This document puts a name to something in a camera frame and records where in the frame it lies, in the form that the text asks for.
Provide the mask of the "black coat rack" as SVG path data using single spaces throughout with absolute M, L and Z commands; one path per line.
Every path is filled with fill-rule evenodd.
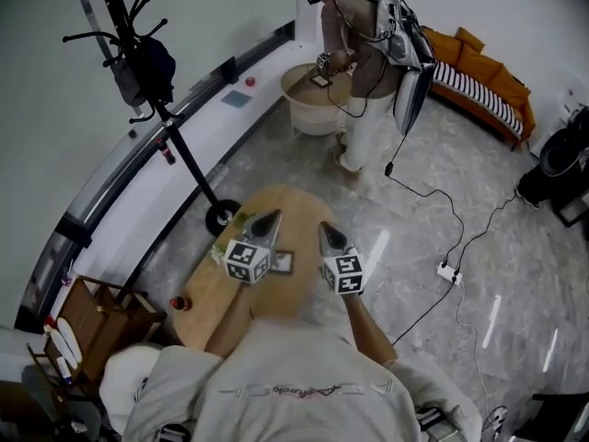
M 146 98 L 145 103 L 151 109 L 151 112 L 148 115 L 131 118 L 129 124 L 134 125 L 137 123 L 148 122 L 154 118 L 154 116 L 160 118 L 161 126 L 168 134 L 168 139 L 171 144 L 175 146 L 182 162 L 209 202 L 209 208 L 206 211 L 204 222 L 208 232 L 217 238 L 237 214 L 240 208 L 240 203 L 229 199 L 221 200 L 215 195 L 213 188 L 205 178 L 205 175 L 179 131 L 177 121 L 181 120 L 184 115 L 181 113 L 170 112 L 167 108 L 169 103 L 164 104 L 154 95 L 149 79 L 144 72 L 145 60 L 140 43 L 141 38 L 154 38 L 154 35 L 166 26 L 167 20 L 165 18 L 162 19 L 151 31 L 144 34 L 137 32 L 134 28 L 136 17 L 150 1 L 151 0 L 134 0 L 131 6 L 127 6 L 125 5 L 124 0 L 102 0 L 107 8 L 114 31 L 103 31 L 98 28 L 97 24 L 91 23 L 90 31 L 66 35 L 63 37 L 63 42 L 67 43 L 83 39 L 95 39 L 100 46 L 107 45 L 115 47 L 116 52 L 111 52 L 108 48 L 103 50 L 104 60 L 102 65 L 105 68 L 109 68 L 111 71 L 111 66 L 115 62 L 120 59 L 125 59 L 127 61 L 143 95 Z

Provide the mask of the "orange cushion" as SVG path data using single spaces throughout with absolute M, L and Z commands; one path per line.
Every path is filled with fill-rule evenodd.
M 485 47 L 485 44 L 468 30 L 463 27 L 459 27 L 456 30 L 455 38 L 461 41 L 463 44 L 469 46 L 472 50 L 476 53 L 482 53 L 482 50 Z

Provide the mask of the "striped black-white blanket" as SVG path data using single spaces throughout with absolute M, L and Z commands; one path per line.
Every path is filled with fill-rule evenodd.
M 472 77 L 459 73 L 445 62 L 439 62 L 434 69 L 432 88 L 443 87 L 463 99 L 474 103 L 502 123 L 518 140 L 523 138 L 523 121 L 516 116 L 516 110 L 500 96 Z

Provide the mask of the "white power strip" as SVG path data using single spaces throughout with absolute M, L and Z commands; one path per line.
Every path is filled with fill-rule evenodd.
M 499 431 L 506 419 L 507 414 L 508 410 L 504 405 L 494 408 L 489 415 L 485 429 L 492 429 L 495 432 Z
M 445 261 L 441 261 L 438 264 L 436 268 L 436 275 L 445 280 L 450 285 L 462 284 L 462 273 Z

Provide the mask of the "black round chair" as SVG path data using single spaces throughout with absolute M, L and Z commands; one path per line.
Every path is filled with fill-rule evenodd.
M 589 105 L 582 105 L 544 144 L 539 166 L 549 177 L 558 177 L 571 169 L 581 153 L 589 148 Z

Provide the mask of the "dark wooden side table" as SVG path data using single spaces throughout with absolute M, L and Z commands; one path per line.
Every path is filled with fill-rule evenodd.
M 589 392 L 535 393 L 536 414 L 514 430 L 515 439 L 526 442 L 589 442 Z

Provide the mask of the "orange sofa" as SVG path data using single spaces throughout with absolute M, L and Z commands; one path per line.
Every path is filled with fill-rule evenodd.
M 536 120 L 530 103 L 530 90 L 517 79 L 507 67 L 483 53 L 476 53 L 466 44 L 442 32 L 422 27 L 425 35 L 433 46 L 437 63 L 445 62 L 454 67 L 459 73 L 468 75 L 492 90 L 516 110 L 516 116 L 523 121 L 524 134 L 518 140 L 502 123 L 478 105 L 459 97 L 449 89 L 443 87 L 430 88 L 430 94 L 450 106 L 463 112 L 471 119 L 482 124 L 483 127 L 497 133 L 501 139 L 517 148 L 528 141 L 536 127 Z

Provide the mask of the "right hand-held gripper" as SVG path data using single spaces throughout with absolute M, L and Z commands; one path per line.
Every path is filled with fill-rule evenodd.
M 331 292 L 338 296 L 364 291 L 364 256 L 333 223 L 318 225 L 319 251 L 323 257 L 322 276 Z

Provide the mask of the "person's left forearm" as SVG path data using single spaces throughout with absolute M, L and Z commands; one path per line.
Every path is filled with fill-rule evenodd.
M 252 303 L 256 290 L 250 285 L 241 285 L 232 299 L 225 315 L 215 328 L 204 347 L 208 354 L 227 358 L 239 345 L 252 321 Z

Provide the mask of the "person's right forearm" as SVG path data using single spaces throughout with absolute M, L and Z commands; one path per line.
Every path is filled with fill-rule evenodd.
M 361 297 L 349 294 L 342 300 L 358 351 L 381 366 L 396 361 L 398 355 L 394 346 L 376 324 Z

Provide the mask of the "wooden shoe rack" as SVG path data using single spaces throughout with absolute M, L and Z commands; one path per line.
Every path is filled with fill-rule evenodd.
M 55 318 L 67 321 L 80 349 L 81 360 L 70 367 L 72 382 L 48 373 L 59 371 L 56 343 L 47 341 L 39 352 L 27 350 L 54 401 L 63 403 L 73 390 L 84 393 L 96 386 L 113 354 L 148 341 L 166 317 L 151 305 L 146 292 L 79 275 Z

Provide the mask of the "wooden coffee table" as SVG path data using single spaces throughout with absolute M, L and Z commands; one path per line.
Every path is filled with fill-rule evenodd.
M 269 185 L 256 191 L 237 213 L 260 214 L 274 209 L 283 212 L 276 247 L 294 252 L 294 272 L 271 273 L 252 286 L 256 290 L 252 319 L 293 320 L 320 281 L 318 225 L 323 221 L 334 223 L 336 218 L 321 199 L 286 184 Z M 230 223 L 214 243 L 227 246 L 242 231 Z M 238 280 L 226 275 L 223 263 L 219 266 L 214 263 L 209 252 L 180 293 L 191 299 L 192 308 L 172 313 L 177 336 L 182 344 L 195 351 L 204 350 L 240 287 Z

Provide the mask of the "black bag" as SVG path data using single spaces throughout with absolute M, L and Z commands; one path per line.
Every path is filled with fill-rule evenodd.
M 161 41 L 153 37 L 141 38 L 140 47 L 145 60 L 145 74 L 154 95 L 164 104 L 173 101 L 172 80 L 176 72 L 176 61 Z

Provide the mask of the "person's white shirt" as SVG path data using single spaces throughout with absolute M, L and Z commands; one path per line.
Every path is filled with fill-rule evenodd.
M 477 407 L 434 362 L 378 364 L 327 329 L 255 320 L 226 358 L 165 348 L 122 441 L 428 442 L 428 408 L 479 442 Z

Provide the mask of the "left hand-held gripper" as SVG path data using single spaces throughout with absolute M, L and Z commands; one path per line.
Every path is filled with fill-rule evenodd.
M 271 268 L 273 246 L 282 222 L 282 210 L 256 214 L 244 235 L 229 240 L 224 255 L 225 273 L 246 285 L 256 284 Z

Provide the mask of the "white slipper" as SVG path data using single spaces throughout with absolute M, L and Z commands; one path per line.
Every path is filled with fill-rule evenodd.
M 65 359 L 69 367 L 71 367 L 73 370 L 77 370 L 78 362 L 70 346 L 65 341 L 63 335 L 58 330 L 51 329 L 50 338 L 53 345 L 58 350 L 60 355 Z
M 63 317 L 59 317 L 56 323 L 58 331 L 63 336 L 64 341 L 68 344 L 76 362 L 81 363 L 83 360 L 82 348 L 77 340 L 73 327 Z

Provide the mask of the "round white side table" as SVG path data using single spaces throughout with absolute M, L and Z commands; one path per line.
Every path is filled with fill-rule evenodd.
M 344 125 L 346 103 L 351 93 L 352 76 L 339 73 L 328 87 L 312 81 L 314 64 L 300 64 L 282 76 L 283 97 L 289 103 L 291 127 L 297 134 L 325 136 Z

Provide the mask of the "grey cap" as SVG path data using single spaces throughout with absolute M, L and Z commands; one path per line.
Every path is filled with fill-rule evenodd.
M 131 107 L 139 107 L 146 102 L 146 98 L 136 81 L 131 67 L 125 59 L 120 59 L 112 66 L 115 83 L 121 92 L 125 103 Z

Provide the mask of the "grey flat pad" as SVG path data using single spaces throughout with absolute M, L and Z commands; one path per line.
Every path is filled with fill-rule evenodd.
M 228 92 L 222 99 L 221 101 L 231 107 L 234 107 L 236 109 L 241 109 L 244 106 L 246 106 L 250 101 L 252 100 L 252 97 L 248 94 L 242 93 L 240 91 L 237 90 L 231 90 L 230 92 Z

